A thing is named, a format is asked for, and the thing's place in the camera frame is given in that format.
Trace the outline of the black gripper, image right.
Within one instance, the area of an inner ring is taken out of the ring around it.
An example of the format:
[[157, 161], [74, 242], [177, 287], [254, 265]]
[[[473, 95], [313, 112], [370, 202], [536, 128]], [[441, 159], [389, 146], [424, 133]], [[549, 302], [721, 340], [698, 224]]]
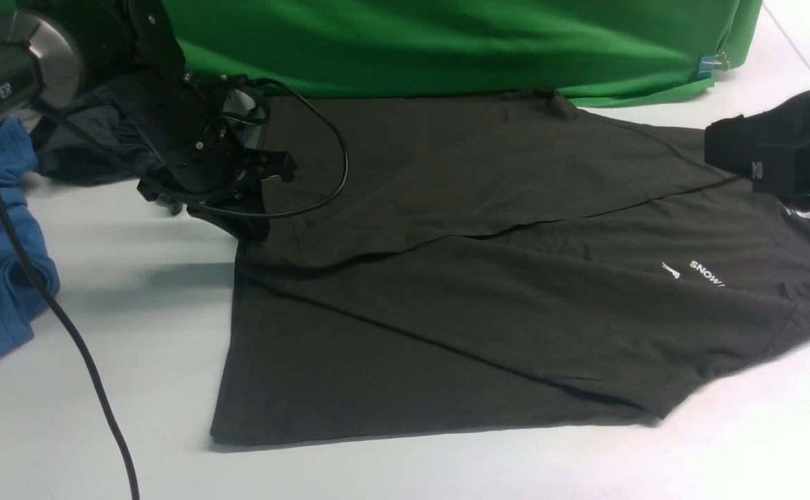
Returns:
[[810, 90], [754, 116], [704, 130], [704, 161], [792, 209], [810, 209]]

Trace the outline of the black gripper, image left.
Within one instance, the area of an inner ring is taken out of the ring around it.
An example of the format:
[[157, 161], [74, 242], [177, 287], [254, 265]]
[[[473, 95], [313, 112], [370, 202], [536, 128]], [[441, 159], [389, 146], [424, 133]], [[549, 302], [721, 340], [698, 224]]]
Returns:
[[297, 163], [290, 152], [248, 147], [223, 112], [230, 90], [259, 92], [246, 76], [213, 83], [170, 81], [155, 69], [139, 69], [110, 83], [110, 93], [163, 163], [163, 173], [142, 182], [151, 193], [185, 203], [190, 215], [240, 242], [263, 242], [270, 224], [263, 216], [263, 181], [293, 183]]

